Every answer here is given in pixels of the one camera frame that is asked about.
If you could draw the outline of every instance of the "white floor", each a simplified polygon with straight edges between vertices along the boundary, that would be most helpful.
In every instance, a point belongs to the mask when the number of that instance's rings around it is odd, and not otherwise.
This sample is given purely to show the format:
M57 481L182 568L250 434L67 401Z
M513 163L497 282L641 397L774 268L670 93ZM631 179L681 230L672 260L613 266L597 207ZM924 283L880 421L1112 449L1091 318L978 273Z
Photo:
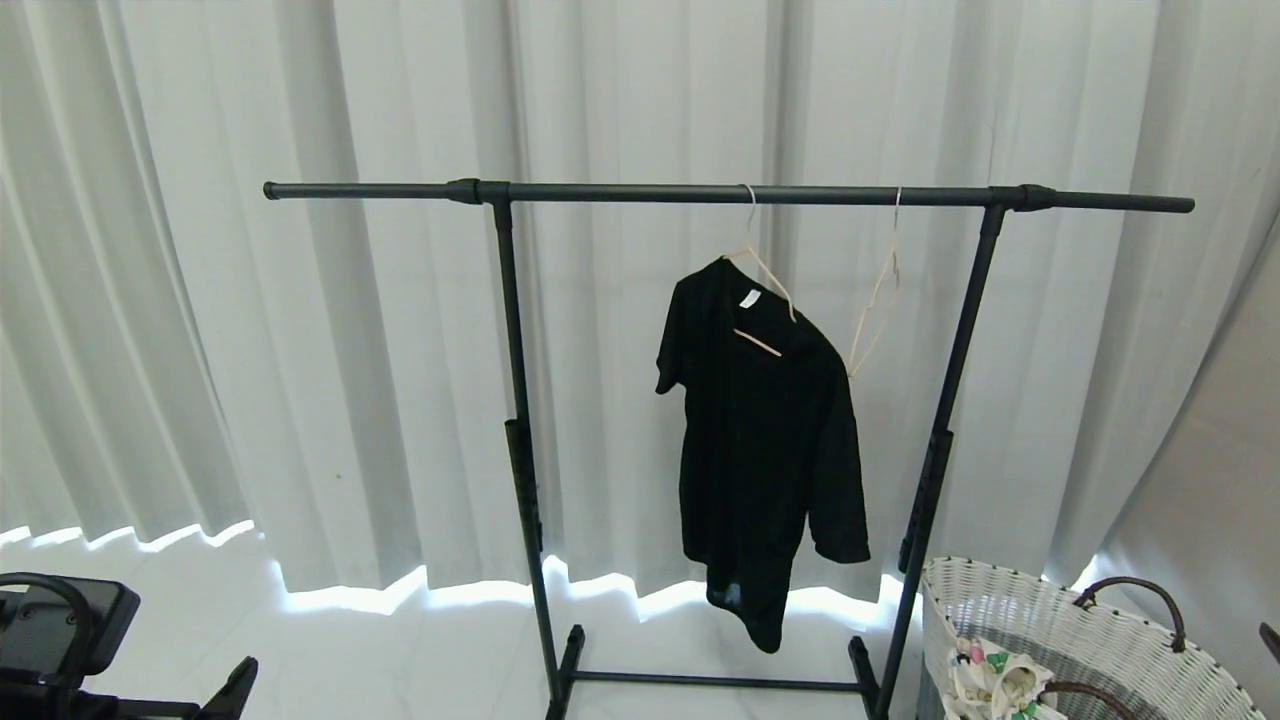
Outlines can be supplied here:
M384 593L289 596L257 532L220 539L215 547L191 534L146 551L132 534L97 547L72 533L10 536L0 544L0 570L116 579L142 596L115 662L86 683L93 692L204 702L252 655L261 671L246 720L545 715L527 587L428 592L422 577L411 575ZM554 560L548 568L557 643L563 647L572 624L582 624L584 669L851 680L846 644L855 633L867 637L877 673L884 664L887 602L794 593L782 650L768 656L691 583L637 602L622 578L570 585ZM893 589L886 583L884 601ZM895 717L913 716L918 670L913 637ZM568 712L572 720L864 716L858 696L600 683L579 684Z

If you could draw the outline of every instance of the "rack vertical pole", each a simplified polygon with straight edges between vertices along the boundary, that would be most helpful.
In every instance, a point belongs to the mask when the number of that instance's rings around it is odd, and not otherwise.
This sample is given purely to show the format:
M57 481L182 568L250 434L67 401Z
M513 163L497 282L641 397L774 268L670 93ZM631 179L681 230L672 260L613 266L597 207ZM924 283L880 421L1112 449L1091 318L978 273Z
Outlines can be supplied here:
M520 528L525 539L529 561L529 582L534 593L534 614L538 616L538 638L543 650L543 666L552 705L563 700L563 685L556 666L556 639L552 634L550 609L547 603L547 578L543 575L541 523L538 519L538 479L534 473L532 432L529 424L529 379L525 372L525 340L520 325L520 292L516 286L516 242L511 201L493 204L494 225L498 229L498 264L502 273L502 305L507 322L507 347L511 354L511 384L516 397L516 418L507 420L507 450L511 452L511 471L516 482L516 503L520 506Z
M906 650L906 634L911 626L915 610L915 593L920 589L920 574L928 555L929 534L933 519L938 511L938 498L942 497L942 480L947 474L947 459L951 456L951 439L955 437L948 425L955 409L956 395L960 392L960 375L969 355L969 342L978 322L978 307L982 305L982 291L987 287L987 273L996 252L996 238L1005 223L1004 205L988 205L982 215L982 229L978 233L978 250L974 252L973 269L969 272L969 286L965 288L964 302L960 306L960 322L956 323L956 336L951 343L951 357L947 360L947 373L942 379L942 393L938 397L938 410L933 415L933 429L929 433L929 447L924 452L924 466L920 469L920 483L911 507L906 537L899 551L899 570L905 573L902 596L897 601L897 618L893 620L893 637L890 639L888 659L884 662L884 675L881 678L881 692L876 700L874 720L888 720L890 702L893 700L893 687L897 684L899 670L902 667L902 653Z

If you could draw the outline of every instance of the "black shirt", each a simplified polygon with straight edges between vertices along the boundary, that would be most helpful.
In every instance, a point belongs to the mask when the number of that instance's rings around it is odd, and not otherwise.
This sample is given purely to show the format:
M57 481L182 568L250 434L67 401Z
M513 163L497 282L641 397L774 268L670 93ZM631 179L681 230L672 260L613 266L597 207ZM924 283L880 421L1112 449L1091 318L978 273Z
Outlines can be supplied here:
M804 315L791 320L786 300L721 258L676 284L658 370L659 393L685 386L685 555L707 565L708 601L776 652L805 514L819 555L870 559L844 359Z

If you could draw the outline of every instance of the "laundry basket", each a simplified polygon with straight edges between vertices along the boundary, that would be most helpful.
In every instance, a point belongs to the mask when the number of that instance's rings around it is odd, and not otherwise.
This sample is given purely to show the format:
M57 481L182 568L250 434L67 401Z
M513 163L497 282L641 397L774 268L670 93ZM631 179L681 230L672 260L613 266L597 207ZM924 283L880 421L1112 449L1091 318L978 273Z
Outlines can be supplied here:
M1160 594L1174 630L1100 605L1098 591L1137 584ZM1034 575L963 557L940 557L924 568L924 667L919 717L941 717L938 688L947 687L947 660L956 641L984 638L1029 655L1055 679L1105 692L1139 720L1265 720L1249 694L1222 666L1187 642L1181 612L1155 583L1108 578L1075 593ZM1111 720L1093 698L1061 696L1057 710L1071 720Z

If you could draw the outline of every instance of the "metal hook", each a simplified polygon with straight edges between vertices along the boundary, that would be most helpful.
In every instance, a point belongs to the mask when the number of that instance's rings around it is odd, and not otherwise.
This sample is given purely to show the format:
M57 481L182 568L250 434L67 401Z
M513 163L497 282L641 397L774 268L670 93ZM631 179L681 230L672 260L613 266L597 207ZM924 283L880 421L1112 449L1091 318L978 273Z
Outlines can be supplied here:
M742 183L742 187L745 187L746 191L751 193L751 214L746 217L746 234L751 234L751 222L755 220L755 208L756 208L755 190L751 186L746 184L745 182Z

